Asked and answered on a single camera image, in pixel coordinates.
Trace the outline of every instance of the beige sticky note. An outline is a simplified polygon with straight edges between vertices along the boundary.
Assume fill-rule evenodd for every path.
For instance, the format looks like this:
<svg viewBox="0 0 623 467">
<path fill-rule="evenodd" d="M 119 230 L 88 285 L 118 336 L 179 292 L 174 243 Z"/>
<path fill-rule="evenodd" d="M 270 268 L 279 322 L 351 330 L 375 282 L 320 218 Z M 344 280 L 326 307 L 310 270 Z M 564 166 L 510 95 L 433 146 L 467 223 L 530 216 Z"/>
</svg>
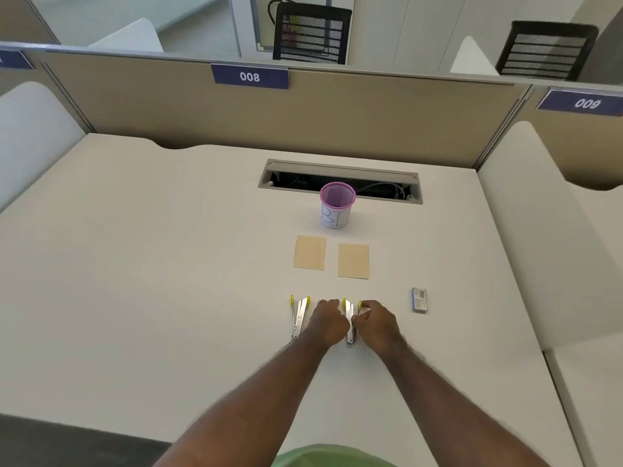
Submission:
<svg viewBox="0 0 623 467">
<path fill-rule="evenodd" d="M 294 266 L 301 269 L 324 270 L 326 238 L 297 236 Z"/>
<path fill-rule="evenodd" d="M 367 244 L 340 244 L 338 277 L 370 278 L 370 247 Z"/>
</svg>

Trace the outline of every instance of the pink mesh pen holder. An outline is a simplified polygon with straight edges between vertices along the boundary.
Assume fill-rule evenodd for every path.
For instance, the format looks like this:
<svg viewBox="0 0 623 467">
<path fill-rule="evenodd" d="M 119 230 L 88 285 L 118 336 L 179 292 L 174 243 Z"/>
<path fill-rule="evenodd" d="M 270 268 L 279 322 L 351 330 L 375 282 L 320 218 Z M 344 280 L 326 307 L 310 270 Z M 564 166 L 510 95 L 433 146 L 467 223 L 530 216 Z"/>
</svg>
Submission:
<svg viewBox="0 0 623 467">
<path fill-rule="evenodd" d="M 350 210 L 356 198 L 354 189 L 342 182 L 331 182 L 320 189 L 322 212 L 320 220 L 331 229 L 340 229 L 348 224 Z"/>
</svg>

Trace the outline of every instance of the black mesh chair back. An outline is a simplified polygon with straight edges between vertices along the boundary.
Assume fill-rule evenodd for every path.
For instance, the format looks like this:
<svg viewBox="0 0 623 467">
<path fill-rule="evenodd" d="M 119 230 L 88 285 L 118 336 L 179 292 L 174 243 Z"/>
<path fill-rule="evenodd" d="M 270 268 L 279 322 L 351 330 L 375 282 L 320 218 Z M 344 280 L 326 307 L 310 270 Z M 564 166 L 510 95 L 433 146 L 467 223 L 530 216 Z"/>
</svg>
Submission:
<svg viewBox="0 0 623 467">
<path fill-rule="evenodd" d="M 279 3 L 273 59 L 345 64 L 352 14 L 332 6 Z"/>
<path fill-rule="evenodd" d="M 514 77 L 578 79 L 599 29 L 587 24 L 513 21 L 495 70 Z"/>
</svg>

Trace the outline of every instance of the label sign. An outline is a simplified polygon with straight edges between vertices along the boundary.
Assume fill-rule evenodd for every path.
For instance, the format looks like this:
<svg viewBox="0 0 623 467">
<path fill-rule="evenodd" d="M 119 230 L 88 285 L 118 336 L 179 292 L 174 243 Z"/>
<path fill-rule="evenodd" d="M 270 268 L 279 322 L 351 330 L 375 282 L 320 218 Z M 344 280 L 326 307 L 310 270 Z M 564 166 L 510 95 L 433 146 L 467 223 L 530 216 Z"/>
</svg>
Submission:
<svg viewBox="0 0 623 467">
<path fill-rule="evenodd" d="M 536 109 L 623 116 L 623 96 L 592 91 L 549 90 Z"/>
<path fill-rule="evenodd" d="M 24 53 L 19 50 L 0 49 L 0 68 L 25 68 L 35 70 Z"/>
<path fill-rule="evenodd" d="M 290 86 L 290 76 L 286 68 L 212 64 L 212 75 L 216 83 L 225 85 L 259 86 L 283 90 Z"/>
</svg>

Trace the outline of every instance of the person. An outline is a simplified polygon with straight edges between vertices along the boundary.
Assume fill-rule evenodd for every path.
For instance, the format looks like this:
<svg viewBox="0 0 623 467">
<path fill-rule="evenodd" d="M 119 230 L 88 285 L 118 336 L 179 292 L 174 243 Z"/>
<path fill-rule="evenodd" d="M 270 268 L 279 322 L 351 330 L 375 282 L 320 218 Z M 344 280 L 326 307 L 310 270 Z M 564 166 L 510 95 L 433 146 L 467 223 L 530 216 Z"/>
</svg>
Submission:
<svg viewBox="0 0 623 467">
<path fill-rule="evenodd" d="M 357 449 L 330 445 L 277 456 L 320 361 L 347 334 L 339 300 L 322 300 L 307 329 L 253 376 L 209 408 L 154 467 L 390 466 Z M 541 457 L 428 366 L 377 301 L 353 317 L 381 358 L 440 467 L 547 467 Z"/>
</svg>

